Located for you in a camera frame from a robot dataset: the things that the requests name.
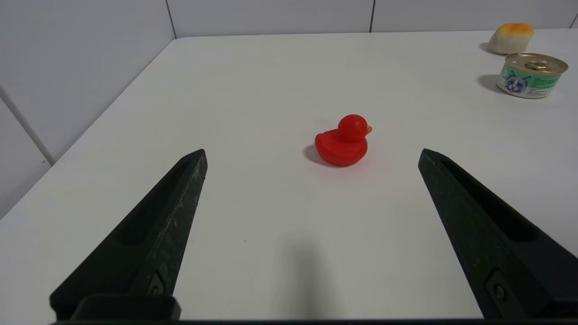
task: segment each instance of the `red rubber duck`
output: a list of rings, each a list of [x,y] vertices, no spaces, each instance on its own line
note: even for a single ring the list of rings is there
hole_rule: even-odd
[[[365,136],[372,130],[367,121],[351,114],[342,118],[337,129],[319,133],[315,137],[315,148],[326,162],[336,166],[357,163],[367,152]]]

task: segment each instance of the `bread roll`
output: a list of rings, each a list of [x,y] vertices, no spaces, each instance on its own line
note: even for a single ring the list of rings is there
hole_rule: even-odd
[[[524,52],[533,35],[528,24],[504,24],[492,35],[488,49],[498,54]]]

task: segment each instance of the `can lid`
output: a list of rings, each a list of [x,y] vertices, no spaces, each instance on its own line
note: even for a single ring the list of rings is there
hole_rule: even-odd
[[[568,70],[568,64],[560,59],[538,53],[512,53],[506,63],[518,70],[537,75],[559,75]]]

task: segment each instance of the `pull tab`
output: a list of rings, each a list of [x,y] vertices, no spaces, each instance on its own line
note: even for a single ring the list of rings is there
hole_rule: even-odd
[[[526,68],[536,70],[536,71],[548,71],[548,67],[544,63],[530,61],[526,63]]]

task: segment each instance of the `tile grout line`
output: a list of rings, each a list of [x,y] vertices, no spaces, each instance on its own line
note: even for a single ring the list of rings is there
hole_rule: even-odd
[[[171,14],[171,7],[169,7],[169,0],[165,0],[166,10],[169,12],[169,19],[171,20],[171,27],[173,28],[173,35],[177,39],[177,32],[175,31],[175,24],[173,23],[173,15]]]
[[[570,24],[570,27],[568,27],[568,28],[572,28],[574,26],[574,23],[576,22],[577,18],[578,18],[578,13],[576,14],[576,17],[574,17],[574,20],[572,20],[572,24]]]
[[[26,134],[30,137],[34,145],[36,145],[36,147],[38,148],[40,153],[42,153],[42,155],[44,156],[46,161],[50,164],[50,166],[54,166],[56,160],[50,154],[44,143],[42,143],[42,141],[40,140],[40,137],[38,137],[38,134],[34,132],[30,124],[28,124],[24,116],[18,110],[18,107],[16,107],[16,104],[14,104],[14,102],[10,99],[10,97],[2,87],[0,87],[0,99],[3,100],[4,104],[6,104],[8,110],[12,113],[12,115],[14,115],[18,123],[20,123],[20,126],[22,126]]]
[[[376,2],[376,0],[373,0],[373,7],[371,8],[371,20],[369,21],[369,32],[370,33],[373,30],[373,15],[375,14],[375,2]]]

